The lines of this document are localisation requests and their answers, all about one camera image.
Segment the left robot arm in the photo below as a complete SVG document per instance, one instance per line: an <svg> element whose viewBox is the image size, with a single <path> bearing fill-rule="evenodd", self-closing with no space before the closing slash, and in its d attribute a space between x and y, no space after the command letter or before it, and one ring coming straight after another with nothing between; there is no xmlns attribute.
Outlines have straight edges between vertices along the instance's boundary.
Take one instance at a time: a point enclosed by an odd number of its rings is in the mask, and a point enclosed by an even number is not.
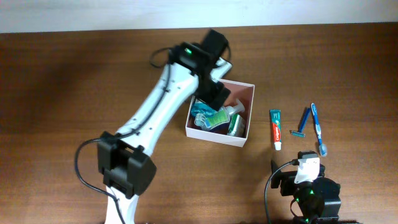
<svg viewBox="0 0 398 224"><path fill-rule="evenodd" d="M221 56L227 38L211 29L200 43L183 42L168 49L168 59L154 89L115 134L104 132L97 143L98 171L108 194L106 223L134 223L137 201L157 168L150 158L169 121L189 97L214 110L231 93L219 79L232 64Z"/></svg>

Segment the teal mouthwash bottle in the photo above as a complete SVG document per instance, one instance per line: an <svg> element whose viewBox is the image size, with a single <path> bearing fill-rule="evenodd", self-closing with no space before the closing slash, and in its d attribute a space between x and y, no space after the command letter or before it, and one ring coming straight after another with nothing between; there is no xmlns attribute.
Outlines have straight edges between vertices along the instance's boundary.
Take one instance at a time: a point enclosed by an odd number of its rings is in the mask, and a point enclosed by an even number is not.
<svg viewBox="0 0 398 224"><path fill-rule="evenodd" d="M213 116L215 113L216 110L198 99L195 99L190 109L190 114L194 117L194 124L196 126L202 126L205 119Z"/></svg>

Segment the green white soap box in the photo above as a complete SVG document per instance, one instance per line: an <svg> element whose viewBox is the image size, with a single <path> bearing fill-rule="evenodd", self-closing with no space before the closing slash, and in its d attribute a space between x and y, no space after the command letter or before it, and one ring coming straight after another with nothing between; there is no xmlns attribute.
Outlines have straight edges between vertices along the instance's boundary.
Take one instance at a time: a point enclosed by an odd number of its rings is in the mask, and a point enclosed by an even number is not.
<svg viewBox="0 0 398 224"><path fill-rule="evenodd" d="M234 114L228 128L228 136L243 137L246 129L246 122L239 114Z"/></svg>

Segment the blue disposable razor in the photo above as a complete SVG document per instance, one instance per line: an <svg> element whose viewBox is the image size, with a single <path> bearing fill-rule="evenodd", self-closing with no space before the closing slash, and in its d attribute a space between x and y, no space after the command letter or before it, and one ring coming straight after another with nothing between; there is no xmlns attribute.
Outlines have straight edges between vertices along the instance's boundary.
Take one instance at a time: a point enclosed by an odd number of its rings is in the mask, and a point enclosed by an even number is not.
<svg viewBox="0 0 398 224"><path fill-rule="evenodd" d="M310 113L311 113L311 109L310 108L306 108L304 113L303 113L302 119L300 120L300 124L298 126L298 130L296 130L296 131L291 130L290 131L291 135L297 136L297 137L300 137L300 138L304 138L305 137L305 133L303 132L303 130L305 129L305 125L307 123L307 119L308 119Z"/></svg>

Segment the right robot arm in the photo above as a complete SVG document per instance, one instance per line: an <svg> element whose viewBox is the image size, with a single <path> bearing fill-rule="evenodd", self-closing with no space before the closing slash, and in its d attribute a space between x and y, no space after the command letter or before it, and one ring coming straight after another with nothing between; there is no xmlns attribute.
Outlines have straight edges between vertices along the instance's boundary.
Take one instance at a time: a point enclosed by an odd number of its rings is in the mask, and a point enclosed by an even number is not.
<svg viewBox="0 0 398 224"><path fill-rule="evenodd" d="M283 197L293 197L302 212L293 223L338 223L341 185L325 177L325 166L314 151L300 151L297 158L278 166L271 161L272 174L266 187L280 189Z"/></svg>

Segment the Colgate toothpaste tube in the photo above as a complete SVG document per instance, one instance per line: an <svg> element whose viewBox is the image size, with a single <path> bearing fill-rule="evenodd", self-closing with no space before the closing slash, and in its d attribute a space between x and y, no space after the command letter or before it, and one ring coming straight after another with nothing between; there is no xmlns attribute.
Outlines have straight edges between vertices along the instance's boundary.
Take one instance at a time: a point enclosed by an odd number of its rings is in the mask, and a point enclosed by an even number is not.
<svg viewBox="0 0 398 224"><path fill-rule="evenodd" d="M280 151L282 149L281 130L280 130L281 112L280 110L277 109L270 110L269 112L270 112L271 125L272 125L274 148L276 151Z"/></svg>

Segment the dark blue pump bottle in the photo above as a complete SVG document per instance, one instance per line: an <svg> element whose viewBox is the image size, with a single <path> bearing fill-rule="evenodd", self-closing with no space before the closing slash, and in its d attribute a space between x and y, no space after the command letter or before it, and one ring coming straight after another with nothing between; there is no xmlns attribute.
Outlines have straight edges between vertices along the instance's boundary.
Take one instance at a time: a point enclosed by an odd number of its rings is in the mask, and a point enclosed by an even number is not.
<svg viewBox="0 0 398 224"><path fill-rule="evenodd" d="M213 116L205 118L203 124L201 125L202 130L211 131L216 128L221 127L224 124L228 124L231 118L240 112L244 112L245 107L242 102L237 99L235 106L222 106L221 109L216 112Z"/></svg>

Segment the blue white toothbrush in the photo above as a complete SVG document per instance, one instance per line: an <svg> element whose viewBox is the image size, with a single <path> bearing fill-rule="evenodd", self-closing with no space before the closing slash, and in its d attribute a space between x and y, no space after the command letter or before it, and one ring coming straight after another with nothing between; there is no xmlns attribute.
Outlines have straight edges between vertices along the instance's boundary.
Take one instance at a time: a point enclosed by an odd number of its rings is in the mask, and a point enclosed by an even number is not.
<svg viewBox="0 0 398 224"><path fill-rule="evenodd" d="M327 150L327 146L322 141L322 129L321 129L320 122L318 119L317 107L315 106L314 103L311 103L310 108L312 111L313 120L314 120L314 124L315 124L315 132L317 134L317 139L318 139L318 143L319 143L319 153L322 157L326 157L328 150Z"/></svg>

